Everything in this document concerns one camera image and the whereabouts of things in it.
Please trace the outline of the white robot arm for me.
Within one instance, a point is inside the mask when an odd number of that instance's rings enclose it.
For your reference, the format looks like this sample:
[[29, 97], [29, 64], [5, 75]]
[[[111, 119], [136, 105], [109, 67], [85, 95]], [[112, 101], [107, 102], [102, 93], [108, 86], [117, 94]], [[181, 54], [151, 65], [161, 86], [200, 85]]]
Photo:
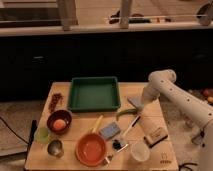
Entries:
[[163, 94], [184, 111], [203, 132], [198, 171], [213, 171], [213, 107], [176, 86], [175, 81], [176, 73], [171, 69], [150, 73], [141, 102], [146, 106]]

